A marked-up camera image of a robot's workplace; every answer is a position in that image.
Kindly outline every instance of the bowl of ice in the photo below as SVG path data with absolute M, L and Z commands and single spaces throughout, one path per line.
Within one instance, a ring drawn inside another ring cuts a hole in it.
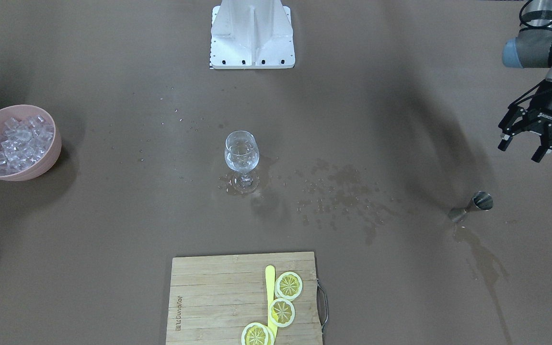
M 61 135 L 47 111 L 26 104 L 0 109 L 0 180 L 38 177 L 60 153 Z

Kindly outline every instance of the clear liquid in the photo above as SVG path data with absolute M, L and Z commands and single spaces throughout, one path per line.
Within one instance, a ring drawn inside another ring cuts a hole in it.
M 225 149 L 225 162 L 233 171 L 247 174 L 259 163 L 259 150 L 248 140 L 236 140 Z

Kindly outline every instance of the glass stem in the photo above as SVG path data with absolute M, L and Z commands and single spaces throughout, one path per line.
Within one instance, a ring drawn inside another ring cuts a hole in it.
M 240 174 L 240 186 L 247 187 L 253 184 L 253 178 L 250 175 L 250 172 L 246 174 Z

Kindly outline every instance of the white plastic mount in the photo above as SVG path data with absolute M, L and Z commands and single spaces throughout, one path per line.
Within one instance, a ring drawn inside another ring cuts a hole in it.
M 223 0 L 212 9 L 210 67 L 291 68 L 291 9 L 280 0 Z

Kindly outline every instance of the metal handle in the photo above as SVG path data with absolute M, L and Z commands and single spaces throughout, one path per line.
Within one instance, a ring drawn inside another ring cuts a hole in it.
M 325 304 L 325 320 L 321 322 L 321 333 L 325 333 L 325 325 L 327 325 L 327 321 L 329 319 L 329 304 L 327 302 L 327 293 L 325 293 L 325 290 L 323 290 L 321 283 L 316 280 L 316 288 L 322 293 L 322 301 Z

